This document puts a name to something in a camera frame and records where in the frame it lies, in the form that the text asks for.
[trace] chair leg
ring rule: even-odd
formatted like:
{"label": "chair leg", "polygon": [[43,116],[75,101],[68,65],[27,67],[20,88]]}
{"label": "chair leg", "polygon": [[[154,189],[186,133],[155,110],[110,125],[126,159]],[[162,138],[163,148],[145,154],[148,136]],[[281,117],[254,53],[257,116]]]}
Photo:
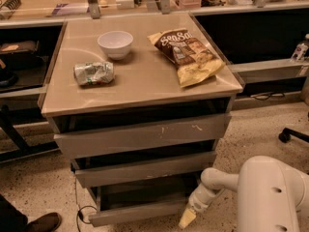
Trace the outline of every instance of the chair leg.
{"label": "chair leg", "polygon": [[303,134],[301,132],[298,132],[296,130],[291,130],[288,128],[284,128],[282,132],[279,134],[279,139],[283,143],[287,143],[288,141],[291,140],[291,135],[305,141],[309,142],[309,135]]}

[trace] chair wheel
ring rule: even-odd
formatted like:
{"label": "chair wheel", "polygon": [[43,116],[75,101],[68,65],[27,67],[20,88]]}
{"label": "chair wheel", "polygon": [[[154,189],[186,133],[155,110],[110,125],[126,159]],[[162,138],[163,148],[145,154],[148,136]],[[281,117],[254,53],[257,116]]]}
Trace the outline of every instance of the chair wheel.
{"label": "chair wheel", "polygon": [[286,133],[284,133],[284,132],[281,132],[281,133],[279,134],[279,139],[280,139],[281,142],[287,143],[288,141],[291,140],[291,136],[290,136],[289,134],[286,134]]}

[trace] cabinet top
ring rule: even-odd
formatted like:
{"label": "cabinet top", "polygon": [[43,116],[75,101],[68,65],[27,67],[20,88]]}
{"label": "cabinet top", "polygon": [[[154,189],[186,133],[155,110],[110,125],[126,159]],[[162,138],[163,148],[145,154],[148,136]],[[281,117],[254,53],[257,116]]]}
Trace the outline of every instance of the cabinet top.
{"label": "cabinet top", "polygon": [[[242,90],[227,67],[198,85],[181,88],[174,64],[147,38],[153,33],[177,28],[186,28],[214,51],[187,13],[68,21],[47,87],[42,114],[45,117],[54,117],[168,102],[213,99],[229,97]],[[108,59],[97,44],[100,34],[112,30],[124,30],[134,37],[132,51],[124,60]],[[106,85],[78,86],[73,75],[75,64],[96,61],[113,62],[115,80]]]}

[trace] drawer front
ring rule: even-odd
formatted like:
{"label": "drawer front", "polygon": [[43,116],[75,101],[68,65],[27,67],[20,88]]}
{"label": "drawer front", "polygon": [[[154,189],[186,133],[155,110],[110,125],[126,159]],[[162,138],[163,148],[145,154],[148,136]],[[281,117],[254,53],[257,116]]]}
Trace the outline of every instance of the drawer front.
{"label": "drawer front", "polygon": [[115,154],[222,137],[229,114],[215,114],[100,130],[56,134],[55,141],[69,159]]}
{"label": "drawer front", "polygon": [[116,224],[146,218],[169,216],[184,211],[185,204],[186,199],[181,198],[173,201],[159,202],[150,205],[100,212],[96,215],[90,216],[89,221],[93,224],[94,227],[99,227],[108,224]]}
{"label": "drawer front", "polygon": [[103,226],[181,214],[198,186],[199,173],[98,188],[98,212],[89,220]]}
{"label": "drawer front", "polygon": [[91,188],[196,172],[211,166],[214,160],[215,152],[212,151],[175,158],[77,170],[75,175],[83,188]]}

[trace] white bowl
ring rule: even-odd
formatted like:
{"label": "white bowl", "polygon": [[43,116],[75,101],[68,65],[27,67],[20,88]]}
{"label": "white bowl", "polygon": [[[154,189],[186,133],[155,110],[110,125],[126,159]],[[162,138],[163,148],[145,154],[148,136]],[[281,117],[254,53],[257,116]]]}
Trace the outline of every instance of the white bowl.
{"label": "white bowl", "polygon": [[124,59],[131,51],[133,36],[125,31],[110,31],[98,37],[98,45],[111,59]]}

